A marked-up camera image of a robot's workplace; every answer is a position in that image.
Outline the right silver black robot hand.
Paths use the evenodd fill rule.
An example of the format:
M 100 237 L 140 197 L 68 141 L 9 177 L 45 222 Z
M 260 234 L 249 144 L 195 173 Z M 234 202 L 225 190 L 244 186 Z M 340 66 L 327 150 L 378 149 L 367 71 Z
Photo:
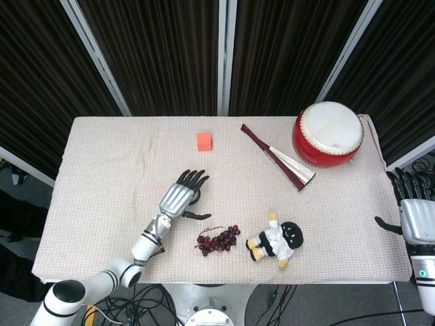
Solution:
M 434 201 L 427 183 L 419 177 L 395 168 L 387 177 L 394 188 L 400 225 L 392 225 L 380 217 L 375 221 L 382 229 L 404 237 L 409 245 L 434 244 Z

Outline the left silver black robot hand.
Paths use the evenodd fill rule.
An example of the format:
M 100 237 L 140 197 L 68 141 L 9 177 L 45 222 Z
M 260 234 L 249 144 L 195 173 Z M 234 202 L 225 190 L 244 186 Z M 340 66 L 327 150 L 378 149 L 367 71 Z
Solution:
M 202 221 L 210 218 L 211 214 L 209 213 L 199 215 L 186 210 L 188 206 L 199 201 L 201 187 L 208 179 L 209 175 L 205 175 L 205 170 L 185 170 L 160 201 L 160 214 L 166 215 L 170 219 L 186 217 Z

